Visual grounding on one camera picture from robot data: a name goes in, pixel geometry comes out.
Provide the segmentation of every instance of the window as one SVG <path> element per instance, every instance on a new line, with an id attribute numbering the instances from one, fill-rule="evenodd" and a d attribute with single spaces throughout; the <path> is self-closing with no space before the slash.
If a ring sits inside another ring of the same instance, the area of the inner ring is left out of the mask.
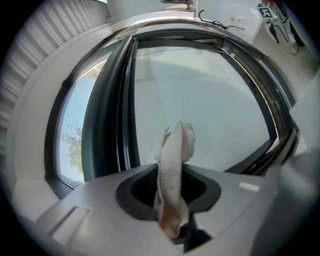
<path id="1" fill-rule="evenodd" d="M 113 43 L 97 51 L 83 64 L 86 69 L 77 73 L 79 76 L 70 86 L 61 106 L 55 133 L 55 172 L 74 188 L 85 181 L 81 141 L 89 98 L 102 68 L 117 45 Z"/>
<path id="2" fill-rule="evenodd" d="M 140 164 L 152 143 L 177 121 L 192 124 L 195 152 L 188 164 L 225 171 L 269 139 L 259 104 L 225 53 L 191 47 L 140 48 L 134 78 Z"/>

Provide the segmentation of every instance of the white cloth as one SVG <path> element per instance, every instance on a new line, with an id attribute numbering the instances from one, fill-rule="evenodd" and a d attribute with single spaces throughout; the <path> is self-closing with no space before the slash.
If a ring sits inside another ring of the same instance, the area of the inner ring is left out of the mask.
<path id="1" fill-rule="evenodd" d="M 180 227 L 188 222 L 189 210 L 181 197 L 182 163 L 195 151 L 195 133 L 190 123 L 178 121 L 174 130 L 167 133 L 151 147 L 149 163 L 158 163 L 157 192 L 154 208 L 158 211 L 160 227 L 170 239 L 179 236 Z"/>

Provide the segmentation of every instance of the window glass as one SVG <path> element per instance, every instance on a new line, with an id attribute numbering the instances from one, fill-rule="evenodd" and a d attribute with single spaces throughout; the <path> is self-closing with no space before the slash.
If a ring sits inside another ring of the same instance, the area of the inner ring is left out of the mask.
<path id="1" fill-rule="evenodd" d="M 81 139 L 86 109 L 95 82 L 116 45 L 109 45 L 110 51 L 102 61 L 96 64 L 97 61 L 93 60 L 92 67 L 81 72 L 61 107 L 55 134 L 55 170 L 57 176 L 72 187 L 84 183 Z"/>
<path id="2" fill-rule="evenodd" d="M 261 109 L 246 82 L 220 53 L 187 47 L 138 49 L 134 107 L 140 164 L 166 127 L 190 123 L 195 152 L 189 164 L 225 171 L 269 139 Z"/>

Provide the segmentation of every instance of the tree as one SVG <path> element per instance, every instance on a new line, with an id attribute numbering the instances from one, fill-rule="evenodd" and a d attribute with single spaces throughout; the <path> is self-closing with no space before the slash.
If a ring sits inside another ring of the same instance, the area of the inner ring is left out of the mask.
<path id="1" fill-rule="evenodd" d="M 83 174 L 82 160 L 81 160 L 81 138 L 82 138 L 82 128 L 77 124 L 75 126 L 67 125 L 71 131 L 74 131 L 75 136 L 68 134 L 62 134 L 61 140 L 68 144 L 68 157 L 70 165 L 76 167 L 79 174 Z"/>

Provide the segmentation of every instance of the black window frame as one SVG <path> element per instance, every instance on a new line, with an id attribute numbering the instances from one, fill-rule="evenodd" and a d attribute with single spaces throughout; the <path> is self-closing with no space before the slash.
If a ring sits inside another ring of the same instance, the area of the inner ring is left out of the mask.
<path id="1" fill-rule="evenodd" d="M 72 84 L 70 81 L 79 76 L 80 70 L 92 61 L 93 56 L 97 57 L 99 52 L 103 52 L 103 45 L 114 36 L 101 41 L 79 62 L 63 82 L 54 102 L 46 131 L 45 177 L 57 195 L 66 195 L 65 192 L 57 192 L 53 145 L 59 112 L 68 92 L 68 85 Z M 253 93 L 257 93 L 257 85 L 267 87 L 262 91 L 269 95 L 269 102 L 277 101 L 276 107 L 273 106 L 271 110 L 271 114 L 277 115 L 277 118 L 271 123 L 270 116 L 266 118 L 265 114 L 263 115 L 270 140 L 225 172 L 261 175 L 273 163 L 282 163 L 288 158 L 288 153 L 292 154 L 297 144 L 298 130 L 289 116 L 289 109 L 295 101 L 288 86 L 266 56 L 234 36 L 226 37 L 220 33 L 190 28 L 160 29 L 136 33 L 119 41 L 99 74 L 87 105 L 82 131 L 81 155 L 85 182 L 140 166 L 134 103 L 135 58 L 138 48 L 164 44 L 220 53 L 238 71 Z M 244 70 L 239 63 L 250 63 L 250 67 Z M 265 67 L 277 78 L 276 82 L 270 78 Z M 262 112 L 269 112 L 261 97 L 257 102 Z M 277 128 L 281 137 L 279 145 L 267 152 L 277 138 L 272 126 Z"/>

